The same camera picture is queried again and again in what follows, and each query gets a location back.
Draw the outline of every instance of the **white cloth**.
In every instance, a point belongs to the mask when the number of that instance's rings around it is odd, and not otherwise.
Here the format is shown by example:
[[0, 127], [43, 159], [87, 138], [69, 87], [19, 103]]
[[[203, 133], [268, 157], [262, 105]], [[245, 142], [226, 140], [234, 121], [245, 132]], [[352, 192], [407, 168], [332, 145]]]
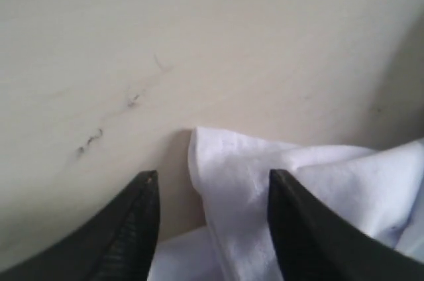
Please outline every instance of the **white cloth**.
[[[407, 255], [423, 251], [424, 192], [422, 198], [416, 197], [424, 174], [424, 141], [375, 152], [352, 146], [298, 147], [198, 128], [189, 146], [189, 170], [207, 218], [207, 230], [200, 229], [197, 234], [206, 236], [208, 231], [210, 237], [202, 244], [197, 241], [198, 248], [189, 251], [191, 254], [187, 254], [187, 244], [180, 244], [182, 251], [174, 253], [174, 258], [184, 259], [176, 259], [173, 270], [189, 270], [186, 258], [191, 256], [196, 257], [196, 269], [200, 269], [202, 262], [208, 264], [213, 249], [216, 259], [209, 269], [216, 266], [225, 280], [282, 280], [266, 222], [272, 168], [289, 170], [367, 235], [390, 247], [400, 238], [398, 249]], [[189, 237], [185, 241], [195, 242]], [[153, 270], [159, 266], [166, 269], [161, 264], [165, 252], [157, 253]], [[201, 253], [207, 255], [200, 259]], [[150, 280], [166, 279], [151, 274]], [[178, 280], [206, 279], [188, 272]]]

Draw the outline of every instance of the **beige surface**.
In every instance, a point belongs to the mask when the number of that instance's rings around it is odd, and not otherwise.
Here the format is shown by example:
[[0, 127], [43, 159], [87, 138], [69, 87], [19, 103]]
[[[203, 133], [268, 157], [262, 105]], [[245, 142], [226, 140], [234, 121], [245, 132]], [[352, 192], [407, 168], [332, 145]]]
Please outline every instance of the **beige surface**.
[[202, 224], [196, 125], [374, 147], [424, 134], [423, 15], [424, 0], [0, 0], [0, 269], [139, 170], [160, 171], [162, 238]]

